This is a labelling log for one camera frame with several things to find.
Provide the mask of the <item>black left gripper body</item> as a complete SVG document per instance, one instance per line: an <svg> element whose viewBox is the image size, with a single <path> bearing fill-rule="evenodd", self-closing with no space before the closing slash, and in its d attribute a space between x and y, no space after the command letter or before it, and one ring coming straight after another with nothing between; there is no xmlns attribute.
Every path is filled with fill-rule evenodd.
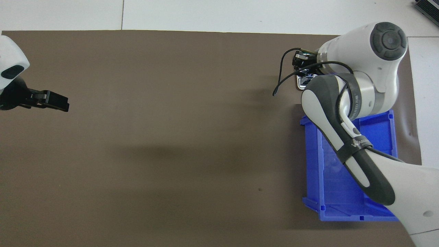
<svg viewBox="0 0 439 247"><path fill-rule="evenodd" d="M31 91L24 79L17 76L0 93L0 110L11 110L18 106L30 109L31 106L26 105L30 95Z"/></svg>

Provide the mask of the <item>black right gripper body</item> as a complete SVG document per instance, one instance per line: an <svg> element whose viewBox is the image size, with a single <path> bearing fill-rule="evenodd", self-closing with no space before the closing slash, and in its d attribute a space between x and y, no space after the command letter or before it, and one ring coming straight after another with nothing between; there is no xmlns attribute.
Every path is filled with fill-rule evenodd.
<svg viewBox="0 0 439 247"><path fill-rule="evenodd" d="M295 71L315 63L317 63L317 52L309 50L297 50L292 58L292 67Z"/></svg>

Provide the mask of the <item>grey metal tray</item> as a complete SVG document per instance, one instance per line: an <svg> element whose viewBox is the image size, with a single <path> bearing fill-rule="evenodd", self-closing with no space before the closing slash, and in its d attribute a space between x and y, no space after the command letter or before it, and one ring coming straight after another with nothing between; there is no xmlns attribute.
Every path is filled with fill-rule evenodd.
<svg viewBox="0 0 439 247"><path fill-rule="evenodd" d="M298 77L298 76L296 76L296 87L297 87L297 89L298 90L300 90L300 91L304 91L304 89L306 88L306 87L303 87L302 86L302 84L301 84L301 79L302 79L302 77Z"/></svg>

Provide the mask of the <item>blue plastic storage bin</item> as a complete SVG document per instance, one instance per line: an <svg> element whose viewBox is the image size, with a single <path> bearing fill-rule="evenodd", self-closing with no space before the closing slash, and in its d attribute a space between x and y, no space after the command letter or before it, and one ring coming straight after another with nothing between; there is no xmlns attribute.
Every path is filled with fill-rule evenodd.
<svg viewBox="0 0 439 247"><path fill-rule="evenodd" d="M394 111L354 120L374 148L398 156ZM317 212L321 221L397 221L385 206L361 190L320 130L304 116L307 193L302 202Z"/></svg>

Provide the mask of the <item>brown table mat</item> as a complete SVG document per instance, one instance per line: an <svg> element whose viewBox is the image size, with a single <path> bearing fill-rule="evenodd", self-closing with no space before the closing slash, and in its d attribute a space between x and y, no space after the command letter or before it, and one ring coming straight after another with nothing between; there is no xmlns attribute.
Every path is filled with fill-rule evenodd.
<svg viewBox="0 0 439 247"><path fill-rule="evenodd" d="M0 111L0 247L414 247L398 222L323 222L282 54L333 35L3 31L29 88Z"/></svg>

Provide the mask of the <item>grey ribbed device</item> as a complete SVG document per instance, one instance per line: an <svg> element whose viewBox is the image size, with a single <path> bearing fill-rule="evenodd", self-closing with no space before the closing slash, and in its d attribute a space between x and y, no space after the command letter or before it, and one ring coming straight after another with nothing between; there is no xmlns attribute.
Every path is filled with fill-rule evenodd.
<svg viewBox="0 0 439 247"><path fill-rule="evenodd" d="M427 17L439 21L439 0L415 0L414 7Z"/></svg>

